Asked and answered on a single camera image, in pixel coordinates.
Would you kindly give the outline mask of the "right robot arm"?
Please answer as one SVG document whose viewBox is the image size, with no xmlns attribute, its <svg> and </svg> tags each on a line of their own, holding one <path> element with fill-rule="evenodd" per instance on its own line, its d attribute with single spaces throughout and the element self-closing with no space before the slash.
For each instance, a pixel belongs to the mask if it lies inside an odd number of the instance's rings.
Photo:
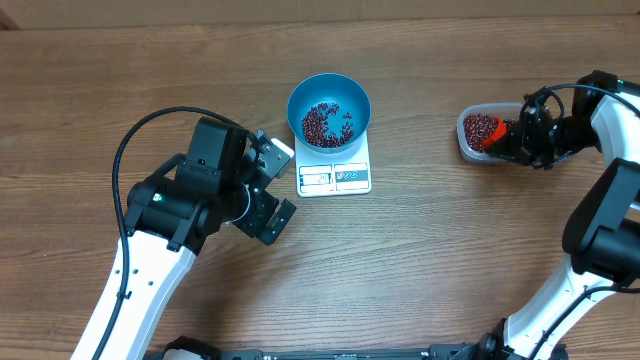
<svg viewBox="0 0 640 360">
<path fill-rule="evenodd" d="M 564 359 L 562 338 L 600 301 L 636 294 L 639 224 L 639 86 L 595 70 L 570 85 L 571 110 L 552 116 L 546 102 L 560 86 L 524 97 L 517 120 L 497 121 L 481 142 L 502 161 L 550 169 L 585 148 L 603 156 L 605 171 L 569 217 L 563 259 L 519 311 L 501 320 L 457 359 Z"/>
</svg>

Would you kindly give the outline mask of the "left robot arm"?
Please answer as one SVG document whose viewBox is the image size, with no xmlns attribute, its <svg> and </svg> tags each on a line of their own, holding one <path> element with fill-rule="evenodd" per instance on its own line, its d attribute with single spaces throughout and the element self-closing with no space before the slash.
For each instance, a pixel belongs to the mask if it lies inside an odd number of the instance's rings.
<svg viewBox="0 0 640 360">
<path fill-rule="evenodd" d="M 201 118 L 187 153 L 129 192 L 125 234 L 73 358 L 143 358 L 169 299 L 222 225 L 273 244 L 296 208 L 266 188 L 293 157 L 263 131 Z"/>
</svg>

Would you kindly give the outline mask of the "red measuring scoop blue handle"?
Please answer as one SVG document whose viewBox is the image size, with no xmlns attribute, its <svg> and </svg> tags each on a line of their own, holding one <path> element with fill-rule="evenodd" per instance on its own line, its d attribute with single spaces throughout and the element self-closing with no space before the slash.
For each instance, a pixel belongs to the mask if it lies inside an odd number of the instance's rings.
<svg viewBox="0 0 640 360">
<path fill-rule="evenodd" d="M 482 142 L 481 146 L 485 152 L 488 152 L 488 149 L 493 146 L 498 140 L 500 140 L 503 136 L 507 134 L 508 127 L 506 123 L 499 117 L 495 117 L 495 129 L 494 131 L 488 135 Z"/>
</svg>

